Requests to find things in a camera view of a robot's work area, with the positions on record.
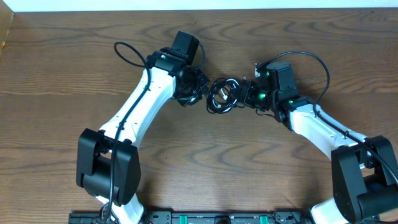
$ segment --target black plastic housing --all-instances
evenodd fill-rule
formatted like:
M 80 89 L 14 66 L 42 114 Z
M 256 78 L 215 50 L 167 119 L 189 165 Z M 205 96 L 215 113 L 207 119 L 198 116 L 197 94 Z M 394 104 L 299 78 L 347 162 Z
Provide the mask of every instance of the black plastic housing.
M 175 36 L 170 54 L 187 61 L 187 65 L 191 65 L 193 58 L 198 50 L 199 40 L 193 35 L 179 31 Z
M 155 51 L 153 54 L 148 55 L 147 63 L 150 68 L 157 67 L 169 72 L 171 77 L 176 77 L 179 73 L 183 73 L 186 61 L 167 52 Z
M 118 153 L 114 171 L 114 203 L 117 206 L 127 204 L 141 179 L 138 150 L 130 140 L 118 141 Z M 109 198 L 111 160 L 102 156 L 102 152 L 113 147 L 113 139 L 103 132 L 85 129 L 78 141 L 76 184 L 83 187 L 92 196 Z
M 299 90 L 294 81 L 293 68 L 289 62 L 274 62 L 267 65 L 269 74 L 268 85 L 275 94 L 276 101 L 282 102 L 299 96 Z
M 398 208 L 398 190 L 391 174 L 374 161 L 374 174 L 363 177 L 359 164 L 371 147 L 389 167 L 398 172 L 391 143 L 383 136 L 369 138 L 366 145 L 342 146 L 331 152 L 333 197 L 338 210 L 350 223 Z
M 271 108 L 271 110 L 274 112 L 275 119 L 278 122 L 283 123 L 287 129 L 293 131 L 292 124 L 290 123 L 290 113 L 308 104 L 313 104 L 313 100 L 307 96 L 300 96 L 283 101 L 278 104 L 278 108 Z

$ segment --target wooden table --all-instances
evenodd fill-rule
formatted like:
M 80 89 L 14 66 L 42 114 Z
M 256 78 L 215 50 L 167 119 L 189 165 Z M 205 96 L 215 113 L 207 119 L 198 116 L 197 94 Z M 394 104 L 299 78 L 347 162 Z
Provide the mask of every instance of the wooden table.
M 397 9 L 18 13 L 0 60 L 0 222 L 65 223 L 72 211 L 100 208 L 76 186 L 77 140 L 120 109 L 142 74 L 113 43 L 148 55 L 178 30 L 205 46 L 210 80 L 254 78 L 255 62 L 289 50 L 319 55 L 331 72 L 323 109 L 398 149 Z M 285 60 L 302 93 L 316 97 L 326 80 L 318 62 Z M 187 108 L 170 101 L 139 155 L 138 196 L 148 206 L 265 211 L 332 196 L 328 158 L 249 108 L 218 115 L 204 100 Z

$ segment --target white wall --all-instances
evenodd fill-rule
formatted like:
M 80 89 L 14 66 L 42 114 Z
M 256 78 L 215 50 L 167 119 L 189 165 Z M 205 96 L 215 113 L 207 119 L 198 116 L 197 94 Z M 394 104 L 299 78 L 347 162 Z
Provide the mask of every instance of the white wall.
M 398 0 L 4 0 L 14 12 L 398 7 Z

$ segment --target black cable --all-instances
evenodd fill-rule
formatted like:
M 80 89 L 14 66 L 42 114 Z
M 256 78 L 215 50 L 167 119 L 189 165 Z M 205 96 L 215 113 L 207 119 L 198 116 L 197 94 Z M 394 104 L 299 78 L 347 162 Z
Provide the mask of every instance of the black cable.
M 193 68 L 193 69 L 201 68 L 206 62 L 205 48 L 204 48 L 203 44 L 201 44 L 201 43 L 199 43 L 199 47 L 201 49 L 202 58 L 201 58 L 201 61 L 200 61 L 199 65 L 191 66 L 191 68 Z
M 124 58 L 118 51 L 118 45 L 124 45 L 128 48 L 130 48 L 132 51 L 134 51 L 134 53 L 136 53 L 138 55 L 138 57 L 141 59 L 141 61 L 143 62 L 144 65 L 138 65 L 135 63 L 130 62 L 129 60 L 127 60 L 126 58 Z M 147 81 L 147 85 L 144 87 L 144 90 L 142 91 L 142 93 L 138 96 L 137 100 L 132 104 L 132 106 L 130 107 L 130 109 L 127 111 L 126 115 L 124 115 L 123 119 L 120 121 L 119 125 L 118 125 L 118 130 L 116 131 L 115 137 L 114 137 L 114 141 L 113 141 L 113 150 L 112 150 L 112 155 L 111 155 L 111 174 L 110 174 L 110 189 L 109 189 L 109 202 L 107 205 L 104 204 L 101 208 L 100 211 L 100 215 L 99 218 L 102 222 L 106 222 L 107 220 L 109 220 L 110 215 L 112 213 L 112 203 L 113 203 L 113 189 L 114 189 L 114 163 L 115 163 L 115 158 L 116 158 L 116 154 L 118 151 L 118 139 L 119 139 L 119 135 L 120 132 L 123 129 L 124 123 L 126 122 L 126 120 L 128 119 L 128 117 L 130 116 L 131 112 L 133 111 L 133 109 L 137 106 L 137 104 L 140 102 L 140 100 L 142 99 L 142 97 L 144 97 L 146 91 L 149 90 L 149 85 L 150 85 L 150 81 L 151 81 L 151 74 L 150 74 L 150 69 L 148 67 L 147 62 L 145 61 L 145 58 L 141 55 L 141 53 L 139 53 L 138 50 L 136 50 L 133 46 L 125 43 L 125 42 L 116 42 L 113 45 L 113 49 L 116 52 L 116 54 L 123 59 L 125 62 L 133 65 L 133 66 L 137 66 L 137 67 L 145 67 L 145 69 L 147 70 L 147 75 L 148 75 L 148 81 Z
M 275 118 L 275 116 L 272 114 L 260 114 L 259 111 L 265 112 L 263 110 L 260 110 L 259 108 L 256 108 L 256 114 L 259 116 L 270 116 L 271 118 Z
M 115 222 L 115 224 L 120 224 L 120 222 L 119 222 L 119 218 L 116 216 L 116 214 L 113 212 L 113 211 L 111 211 L 111 215 L 113 216 L 113 218 L 114 218 L 114 222 Z
M 243 106 L 238 105 L 238 100 L 232 95 L 232 90 L 237 89 L 239 87 L 239 84 L 236 80 L 230 78 L 218 78 L 216 79 L 213 84 L 211 85 L 209 92 L 207 94 L 207 99 L 206 99 L 206 109 L 207 112 L 211 114 L 224 114 L 231 109 L 238 107 L 238 108 L 244 108 Z M 226 92 L 224 98 L 225 102 L 219 102 L 215 99 L 216 95 L 222 91 Z
M 365 145 L 365 143 L 363 143 L 363 142 L 360 141 L 359 139 L 356 139 L 354 136 L 350 135 L 349 133 L 347 134 L 347 133 L 346 133 L 347 130 L 346 130 L 346 131 L 341 130 L 339 127 L 335 126 L 334 124 L 332 124 L 331 122 L 329 122 L 327 119 L 325 119 L 325 118 L 320 114 L 321 111 L 317 111 L 316 105 L 318 104 L 318 101 L 322 98 L 322 96 L 326 93 L 326 91 L 328 90 L 328 88 L 329 88 L 329 83 L 330 83 L 329 69 L 328 69 L 328 67 L 326 66 L 326 64 L 323 62 L 323 60 L 322 60 L 321 58 L 319 58 L 318 56 L 316 56 L 316 55 L 314 55 L 314 54 L 312 54 L 312 53 L 310 53 L 310 52 L 304 52 L 304 51 L 298 51 L 298 50 L 296 50 L 296 51 L 290 51 L 290 52 L 285 52 L 285 53 L 282 53 L 282 54 L 280 54 L 280 55 L 278 55 L 278 56 L 276 56 L 276 57 L 274 57 L 274 58 L 272 58 L 272 59 L 270 59 L 270 60 L 268 60 L 268 61 L 266 61 L 266 62 L 260 64 L 260 65 L 258 65 L 257 68 L 256 68 L 257 71 L 259 71 L 259 70 L 261 70 L 262 68 L 266 67 L 266 66 L 269 65 L 272 61 L 274 61 L 274 60 L 276 60 L 276 59 L 278 59 L 278 58 L 280 58 L 280 57 L 282 57 L 282 56 L 288 55 L 288 54 L 305 54 L 305 55 L 309 55 L 309 56 L 311 56 L 311 57 L 317 59 L 317 60 L 321 63 L 321 65 L 323 66 L 323 68 L 324 68 L 325 71 L 326 71 L 326 86 L 325 86 L 325 88 L 323 89 L 323 91 L 321 92 L 321 94 L 319 94 L 319 96 L 316 98 L 316 100 L 314 101 L 314 104 L 312 105 L 312 110 L 314 111 L 315 116 L 318 116 L 323 122 L 325 122 L 326 124 L 328 124 L 328 125 L 331 126 L 332 128 L 336 129 L 336 130 L 337 130 L 338 132 L 340 132 L 341 134 L 344 134 L 346 137 L 350 138 L 351 140 L 353 140 L 353 141 L 355 141 L 356 143 L 358 143 L 358 144 L 362 145 L 363 147 L 365 147 L 366 150 L 373 156 L 373 158 L 375 158 L 377 161 L 379 161 L 379 162 L 387 169 L 387 171 L 388 171 L 388 172 L 391 174 L 391 176 L 394 178 L 394 180 L 395 180 L 395 182 L 396 182 L 396 184 L 397 184 L 397 186 L 398 186 L 398 178 L 397 178 L 397 175 L 395 174 L 395 172 L 391 169 L 391 167 L 385 162 L 385 160 L 384 160 L 382 157 L 380 157 L 376 152 L 374 152 L 369 146 Z

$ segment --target green connector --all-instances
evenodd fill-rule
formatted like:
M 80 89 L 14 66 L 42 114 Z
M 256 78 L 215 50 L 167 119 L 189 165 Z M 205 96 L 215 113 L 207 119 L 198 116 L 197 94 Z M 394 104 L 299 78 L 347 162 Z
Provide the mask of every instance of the green connector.
M 188 224 L 188 215 L 180 215 L 180 224 Z
M 260 216 L 260 224 L 268 224 L 268 216 L 266 216 L 266 215 Z

